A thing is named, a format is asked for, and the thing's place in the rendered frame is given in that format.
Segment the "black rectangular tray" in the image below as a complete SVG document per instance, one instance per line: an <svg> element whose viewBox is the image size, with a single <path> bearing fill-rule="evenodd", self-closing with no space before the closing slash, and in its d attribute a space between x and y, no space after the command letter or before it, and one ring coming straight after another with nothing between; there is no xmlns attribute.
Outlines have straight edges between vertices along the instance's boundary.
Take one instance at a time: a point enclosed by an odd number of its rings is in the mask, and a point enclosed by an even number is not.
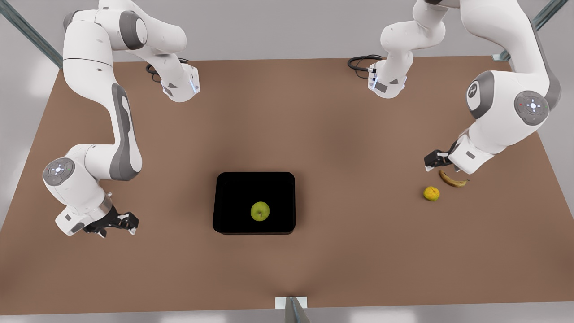
<svg viewBox="0 0 574 323"><path fill-rule="evenodd" d="M224 172L217 177L213 229L224 235L287 235L296 225L290 172Z"/></svg>

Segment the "silver frame post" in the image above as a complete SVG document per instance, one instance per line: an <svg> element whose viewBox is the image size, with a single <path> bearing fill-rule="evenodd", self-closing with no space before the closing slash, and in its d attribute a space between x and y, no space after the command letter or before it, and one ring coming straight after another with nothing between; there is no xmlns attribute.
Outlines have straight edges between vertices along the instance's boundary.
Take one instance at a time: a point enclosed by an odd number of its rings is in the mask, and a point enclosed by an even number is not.
<svg viewBox="0 0 574 323"><path fill-rule="evenodd" d="M59 69L63 69L62 55L7 0L0 0L0 14Z"/></svg>
<svg viewBox="0 0 574 323"><path fill-rule="evenodd" d="M549 22L570 0L548 0L547 4L530 20L533 33L536 34L541 27ZM491 56L493 61L510 61L510 53L504 49L499 54Z"/></svg>
<svg viewBox="0 0 574 323"><path fill-rule="evenodd" d="M307 297L276 297L275 308L284 310L284 323L310 323Z"/></svg>

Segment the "green apple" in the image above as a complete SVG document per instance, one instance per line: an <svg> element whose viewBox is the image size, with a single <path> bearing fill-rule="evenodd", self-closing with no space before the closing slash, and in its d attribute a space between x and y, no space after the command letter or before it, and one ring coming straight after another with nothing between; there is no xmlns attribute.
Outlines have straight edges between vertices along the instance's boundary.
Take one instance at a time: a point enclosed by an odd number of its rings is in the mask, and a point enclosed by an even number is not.
<svg viewBox="0 0 574 323"><path fill-rule="evenodd" d="M270 214L270 207L266 202L259 201L251 206L250 215L258 222L264 221Z"/></svg>

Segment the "brown spotted banana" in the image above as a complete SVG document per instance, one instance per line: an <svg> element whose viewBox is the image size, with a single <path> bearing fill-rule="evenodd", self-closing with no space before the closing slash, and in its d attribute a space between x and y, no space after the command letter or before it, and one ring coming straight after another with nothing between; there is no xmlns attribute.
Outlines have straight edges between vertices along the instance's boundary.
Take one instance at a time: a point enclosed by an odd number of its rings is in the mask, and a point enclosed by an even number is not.
<svg viewBox="0 0 574 323"><path fill-rule="evenodd" d="M465 186L470 180L455 180L449 177L443 170L439 171L439 177L442 179L443 182L448 184L449 186L453 186L455 188L461 188Z"/></svg>

